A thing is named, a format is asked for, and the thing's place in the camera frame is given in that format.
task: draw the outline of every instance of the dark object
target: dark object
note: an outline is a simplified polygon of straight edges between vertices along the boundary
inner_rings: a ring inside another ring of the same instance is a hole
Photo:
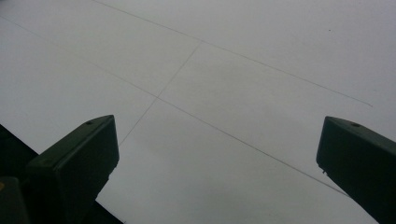
[[[396,143],[357,123],[327,117],[317,162],[379,223],[396,223]]]
[[[15,180],[7,184],[14,193],[0,201],[1,223],[13,216],[3,212],[14,203],[26,204],[20,212],[32,224],[121,223],[95,201],[118,161],[113,116],[80,125],[40,156],[0,125],[0,176],[15,177],[7,178]]]
[[[30,223],[17,178],[0,177],[0,204],[1,223]]]

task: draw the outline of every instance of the black plastic part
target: black plastic part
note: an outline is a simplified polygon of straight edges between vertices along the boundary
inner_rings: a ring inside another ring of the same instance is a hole
[[[396,223],[396,143],[357,123],[327,117],[317,162],[379,223]]]
[[[90,120],[27,165],[52,223],[80,223],[119,161],[113,116]]]
[[[30,224],[17,178],[0,177],[0,204],[0,223]]]
[[[31,224],[58,223],[51,221],[53,217],[48,217],[50,213],[46,206],[49,206],[50,208],[51,204],[48,205],[47,198],[51,197],[51,195],[49,195],[47,192],[43,192],[41,189],[33,189],[27,177],[26,165],[34,158],[37,158],[36,152],[26,146],[20,139],[9,132],[5,127],[0,125],[0,176],[14,176],[19,179],[21,192],[24,197],[24,202],[27,207]],[[0,209],[6,208],[8,206],[9,201],[0,202]],[[5,221],[7,216],[13,216],[13,214],[1,213],[0,223],[14,223]],[[86,213],[81,223],[121,224],[122,222],[108,213],[107,210],[103,208],[98,202],[93,201],[92,207]]]

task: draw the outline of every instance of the white surface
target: white surface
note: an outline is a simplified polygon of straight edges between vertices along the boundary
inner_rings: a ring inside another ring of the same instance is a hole
[[[396,139],[395,17],[394,1],[0,0],[0,123],[41,152],[114,114],[127,140],[99,200],[128,223],[375,223],[308,175],[334,187],[315,163],[325,115]]]
[[[98,200],[127,223],[375,223],[344,195],[160,100],[122,144]]]
[[[113,114],[119,142],[154,97],[0,18],[0,122],[37,152]]]
[[[316,164],[325,116],[364,123],[374,112],[207,44],[195,51],[160,98],[329,184]]]
[[[154,95],[199,43],[87,0],[25,0],[1,16]]]
[[[384,98],[396,95],[393,0],[95,1],[368,104],[395,104]]]

